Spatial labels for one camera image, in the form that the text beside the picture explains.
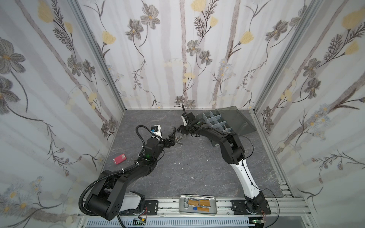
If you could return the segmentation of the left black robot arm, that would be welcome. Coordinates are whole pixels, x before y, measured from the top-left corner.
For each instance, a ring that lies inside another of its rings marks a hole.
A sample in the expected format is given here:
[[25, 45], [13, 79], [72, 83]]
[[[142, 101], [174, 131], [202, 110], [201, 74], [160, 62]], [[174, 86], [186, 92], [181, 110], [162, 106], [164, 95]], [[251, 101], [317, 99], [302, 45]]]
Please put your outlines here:
[[83, 190], [78, 201], [79, 210], [85, 215], [106, 220], [119, 218], [127, 187], [155, 169], [164, 149], [175, 145], [176, 132], [174, 128], [167, 138], [162, 138], [148, 127], [138, 125], [136, 134], [143, 145], [134, 164], [114, 172], [103, 171]]

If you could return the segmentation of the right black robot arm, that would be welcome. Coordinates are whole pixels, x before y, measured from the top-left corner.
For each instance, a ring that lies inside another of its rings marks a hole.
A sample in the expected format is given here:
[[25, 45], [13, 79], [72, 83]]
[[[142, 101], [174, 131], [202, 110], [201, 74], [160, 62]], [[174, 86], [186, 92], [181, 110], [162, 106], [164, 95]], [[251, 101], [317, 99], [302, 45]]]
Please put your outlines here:
[[234, 205], [235, 210], [248, 214], [271, 214], [263, 190], [255, 183], [246, 162], [253, 152], [246, 155], [240, 140], [241, 137], [247, 139], [246, 134], [256, 131], [248, 118], [231, 106], [204, 111], [198, 115], [187, 113], [184, 109], [182, 120], [180, 130], [183, 135], [207, 137], [212, 145], [219, 145], [222, 158], [234, 169], [245, 197], [243, 206]]

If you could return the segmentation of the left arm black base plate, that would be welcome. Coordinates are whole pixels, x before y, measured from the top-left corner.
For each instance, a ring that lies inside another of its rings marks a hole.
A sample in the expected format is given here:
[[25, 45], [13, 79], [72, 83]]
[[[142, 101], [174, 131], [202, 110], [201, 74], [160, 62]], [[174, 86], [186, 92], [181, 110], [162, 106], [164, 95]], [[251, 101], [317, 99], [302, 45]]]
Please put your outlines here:
[[128, 216], [156, 216], [158, 213], [158, 204], [157, 200], [147, 200], [144, 204], [140, 204], [137, 209], [127, 210], [124, 215]]

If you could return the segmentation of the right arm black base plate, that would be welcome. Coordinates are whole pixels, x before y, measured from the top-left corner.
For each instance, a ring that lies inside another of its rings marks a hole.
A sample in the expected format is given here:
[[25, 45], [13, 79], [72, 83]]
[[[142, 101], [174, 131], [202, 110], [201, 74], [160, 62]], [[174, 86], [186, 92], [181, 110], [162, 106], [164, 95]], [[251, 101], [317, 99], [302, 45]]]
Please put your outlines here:
[[270, 215], [271, 208], [268, 202], [255, 202], [249, 200], [232, 200], [231, 210], [235, 215]]

